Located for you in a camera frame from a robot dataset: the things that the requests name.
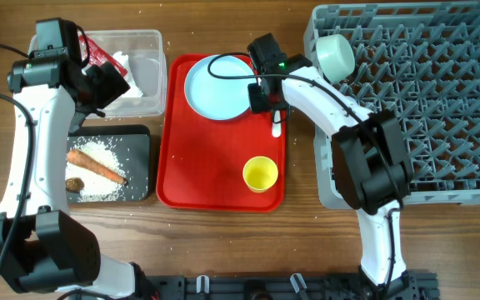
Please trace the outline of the red snack wrapper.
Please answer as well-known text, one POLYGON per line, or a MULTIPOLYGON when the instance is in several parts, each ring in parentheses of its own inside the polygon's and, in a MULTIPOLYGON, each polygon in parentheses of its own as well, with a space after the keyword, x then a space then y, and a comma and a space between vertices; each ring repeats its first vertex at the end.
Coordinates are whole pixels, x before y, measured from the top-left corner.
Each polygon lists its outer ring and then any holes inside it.
POLYGON ((84 37, 81 35, 79 37, 79 42, 84 46, 84 58, 88 56, 87 50, 90 51, 88 62, 90 65, 102 66, 104 63, 111 63, 123 77, 128 75, 128 70, 114 57, 100 48, 90 37, 84 37))

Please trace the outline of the white plastic spoon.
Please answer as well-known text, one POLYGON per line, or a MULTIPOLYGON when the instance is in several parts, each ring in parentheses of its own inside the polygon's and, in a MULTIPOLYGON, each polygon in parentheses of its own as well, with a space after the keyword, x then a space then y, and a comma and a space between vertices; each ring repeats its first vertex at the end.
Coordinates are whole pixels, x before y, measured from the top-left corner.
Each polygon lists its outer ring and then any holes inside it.
POLYGON ((272 114, 272 136, 279 138, 282 135, 282 118, 281 113, 276 110, 272 114))

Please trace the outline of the large light blue plate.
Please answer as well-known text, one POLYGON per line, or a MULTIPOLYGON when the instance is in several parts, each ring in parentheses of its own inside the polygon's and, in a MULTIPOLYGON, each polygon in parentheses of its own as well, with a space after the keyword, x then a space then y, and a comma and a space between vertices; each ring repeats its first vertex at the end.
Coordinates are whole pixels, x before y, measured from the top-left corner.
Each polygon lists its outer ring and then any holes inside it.
POLYGON ((184 83, 184 94, 191 109, 200 116, 214 121, 239 117, 249 107, 248 85, 256 79, 225 80, 208 72, 215 55, 196 62, 189 70, 184 83))

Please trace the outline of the orange carrot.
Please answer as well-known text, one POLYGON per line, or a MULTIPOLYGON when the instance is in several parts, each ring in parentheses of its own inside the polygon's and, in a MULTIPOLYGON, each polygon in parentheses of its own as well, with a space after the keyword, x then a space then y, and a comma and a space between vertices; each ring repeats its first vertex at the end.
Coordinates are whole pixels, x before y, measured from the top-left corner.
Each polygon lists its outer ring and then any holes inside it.
POLYGON ((93 158, 89 157, 86 153, 81 152, 78 149, 73 149, 67 153, 67 161, 72 165, 84 168, 116 184, 127 184, 127 179, 125 177, 122 177, 108 167, 105 167, 104 165, 97 162, 93 158))

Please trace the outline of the yellow cup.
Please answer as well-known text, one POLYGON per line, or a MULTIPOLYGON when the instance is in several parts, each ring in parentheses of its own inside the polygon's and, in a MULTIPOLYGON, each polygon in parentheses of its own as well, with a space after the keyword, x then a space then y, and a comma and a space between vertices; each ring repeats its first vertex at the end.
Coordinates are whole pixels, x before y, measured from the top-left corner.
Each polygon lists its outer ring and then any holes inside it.
POLYGON ((264 193, 277 182, 278 166, 270 157, 252 157, 244 164, 242 178, 252 192, 264 193))

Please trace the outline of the green bowl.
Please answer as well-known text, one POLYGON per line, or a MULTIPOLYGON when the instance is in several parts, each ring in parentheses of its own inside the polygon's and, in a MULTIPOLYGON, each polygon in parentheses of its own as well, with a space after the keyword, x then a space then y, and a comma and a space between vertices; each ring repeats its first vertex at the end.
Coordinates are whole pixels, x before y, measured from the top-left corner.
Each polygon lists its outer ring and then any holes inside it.
POLYGON ((355 57, 349 41, 341 34, 316 41, 317 60, 330 83, 339 83, 354 72, 355 57))

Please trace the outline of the brown food scrap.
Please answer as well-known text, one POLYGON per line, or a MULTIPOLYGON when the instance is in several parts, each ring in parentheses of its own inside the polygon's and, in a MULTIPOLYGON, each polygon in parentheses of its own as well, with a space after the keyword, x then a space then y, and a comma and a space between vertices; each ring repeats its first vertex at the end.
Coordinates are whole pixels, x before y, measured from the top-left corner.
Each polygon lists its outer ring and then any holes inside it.
POLYGON ((70 177, 66 180, 65 187, 70 193, 80 193, 84 189, 84 182, 79 177, 70 177))

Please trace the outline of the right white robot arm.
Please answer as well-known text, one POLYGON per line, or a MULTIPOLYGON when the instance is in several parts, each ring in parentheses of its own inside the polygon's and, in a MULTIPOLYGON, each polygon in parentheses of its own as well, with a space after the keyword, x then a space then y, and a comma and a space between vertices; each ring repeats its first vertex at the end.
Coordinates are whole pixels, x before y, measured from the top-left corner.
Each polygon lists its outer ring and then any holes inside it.
POLYGON ((351 75, 355 56, 341 34, 315 42, 317 66, 288 57, 271 33, 247 47, 260 81, 249 85, 257 112, 285 104, 302 111, 330 140, 337 192, 355 209, 362 239, 365 295, 388 298, 406 273, 399 217, 413 170, 394 112, 373 112, 335 88, 351 75))

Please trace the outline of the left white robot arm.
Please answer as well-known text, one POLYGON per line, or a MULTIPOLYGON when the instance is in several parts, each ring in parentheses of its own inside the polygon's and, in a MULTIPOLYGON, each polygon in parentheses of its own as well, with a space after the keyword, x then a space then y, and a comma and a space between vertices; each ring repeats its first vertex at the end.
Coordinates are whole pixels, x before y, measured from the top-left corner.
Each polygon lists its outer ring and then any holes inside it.
POLYGON ((36 24, 37 49, 7 77, 16 123, 11 168, 0 203, 0 281, 16 293, 61 298, 155 299, 133 262, 102 255, 96 236, 74 220, 65 188, 67 141, 90 114, 128 90, 109 62, 89 62, 85 32, 51 18, 36 24))

